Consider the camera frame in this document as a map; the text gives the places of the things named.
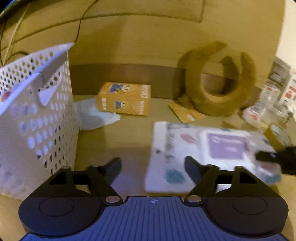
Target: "white laundry basket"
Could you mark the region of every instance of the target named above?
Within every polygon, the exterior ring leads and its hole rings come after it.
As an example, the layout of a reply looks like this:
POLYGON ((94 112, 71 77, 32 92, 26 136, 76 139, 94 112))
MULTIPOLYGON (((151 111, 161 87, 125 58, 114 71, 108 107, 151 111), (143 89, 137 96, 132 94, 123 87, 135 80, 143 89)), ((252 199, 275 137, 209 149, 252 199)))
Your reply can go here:
POLYGON ((78 124, 68 50, 28 55, 0 69, 0 194, 23 200, 63 166, 74 168, 78 124))

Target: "wire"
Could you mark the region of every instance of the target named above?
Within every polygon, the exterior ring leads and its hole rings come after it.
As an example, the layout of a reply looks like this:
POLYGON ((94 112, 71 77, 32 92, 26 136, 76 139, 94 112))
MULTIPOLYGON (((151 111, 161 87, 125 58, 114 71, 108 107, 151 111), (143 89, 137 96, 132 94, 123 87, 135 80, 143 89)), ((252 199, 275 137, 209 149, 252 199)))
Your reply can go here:
POLYGON ((15 29, 13 30, 13 33, 12 33, 12 35, 11 35, 10 42, 9 42, 8 47, 7 47, 7 51, 6 51, 6 54, 5 54, 4 60, 3 60, 4 63, 6 62, 6 58, 7 58, 7 55, 8 55, 9 49, 10 49, 10 47, 11 47, 11 43, 12 43, 13 37, 15 36, 15 33, 16 33, 16 31, 17 31, 17 29, 18 29, 20 23, 22 22, 22 20, 23 20, 23 18, 24 18, 24 16, 25 16, 25 14, 26 14, 26 12, 27 12, 27 10, 28 10, 30 4, 31 4, 30 2, 27 4, 26 9, 24 10, 22 16, 20 17, 19 21, 17 22, 17 25, 15 26, 15 29))
POLYGON ((84 15, 87 13, 87 11, 92 7, 94 6, 99 0, 95 0, 91 5, 89 5, 89 7, 85 10, 85 12, 83 13, 81 19, 80 19, 80 22, 79 22, 79 26, 78 26, 78 31, 77 31, 77 35, 76 35, 76 38, 75 38, 75 41, 74 43, 76 43, 77 39, 78 39, 78 36, 79 36, 79 31, 80 31, 80 26, 81 26, 81 22, 84 18, 84 15))
POLYGON ((9 62, 9 60, 10 60, 13 56, 15 56, 15 55, 17 55, 17 54, 29 55, 29 54, 28 54, 27 52, 25 52, 25 51, 17 51, 17 52, 15 52, 15 53, 13 53, 11 56, 9 56, 8 59, 3 63, 3 65, 5 65, 7 62, 9 62))
POLYGON ((1 43, 2 43, 2 38, 3 38, 3 34, 4 34, 4 30, 5 30, 6 24, 7 24, 7 19, 5 19, 4 27, 2 29, 1 38, 0 38, 0 62, 1 62, 1 66, 3 66, 2 55, 1 55, 1 43))

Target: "metal screw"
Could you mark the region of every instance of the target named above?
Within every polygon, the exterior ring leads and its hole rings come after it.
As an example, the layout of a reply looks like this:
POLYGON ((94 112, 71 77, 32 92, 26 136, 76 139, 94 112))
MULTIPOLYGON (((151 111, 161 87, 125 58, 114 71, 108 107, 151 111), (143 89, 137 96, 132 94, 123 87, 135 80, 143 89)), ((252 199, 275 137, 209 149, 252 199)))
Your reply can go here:
POLYGON ((118 197, 118 196, 109 196, 109 197, 106 197, 106 201, 108 203, 116 203, 116 202, 120 201, 120 197, 118 197))
POLYGON ((191 195, 191 196, 187 197, 187 200, 189 202, 194 203, 194 202, 200 202, 202 200, 202 198, 200 196, 197 196, 197 195, 191 195))

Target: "purple label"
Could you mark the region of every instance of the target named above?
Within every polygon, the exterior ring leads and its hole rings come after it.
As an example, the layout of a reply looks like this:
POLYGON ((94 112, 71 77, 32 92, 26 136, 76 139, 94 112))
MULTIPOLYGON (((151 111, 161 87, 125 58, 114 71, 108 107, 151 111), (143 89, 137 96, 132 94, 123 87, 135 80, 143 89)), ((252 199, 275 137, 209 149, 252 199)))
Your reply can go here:
POLYGON ((208 134, 210 156, 213 159, 241 159, 245 151, 246 137, 208 134))

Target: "basket handle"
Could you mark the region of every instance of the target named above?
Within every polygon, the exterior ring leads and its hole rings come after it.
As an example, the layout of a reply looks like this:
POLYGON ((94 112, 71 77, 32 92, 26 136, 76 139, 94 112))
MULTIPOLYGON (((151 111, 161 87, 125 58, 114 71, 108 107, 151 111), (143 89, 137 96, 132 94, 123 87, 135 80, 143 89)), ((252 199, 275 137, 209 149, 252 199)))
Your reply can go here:
POLYGON ((59 52, 55 58, 50 59, 44 65, 40 66, 36 73, 40 73, 40 75, 33 81, 33 87, 35 89, 35 93, 38 96, 39 103, 42 106, 47 106, 53 94, 55 93, 56 88, 61 82, 62 76, 60 76, 58 83, 55 86, 50 87, 51 91, 46 98, 42 98, 38 89, 46 85, 47 81, 53 76, 53 74, 60 68, 65 61, 68 59, 67 50, 59 52))

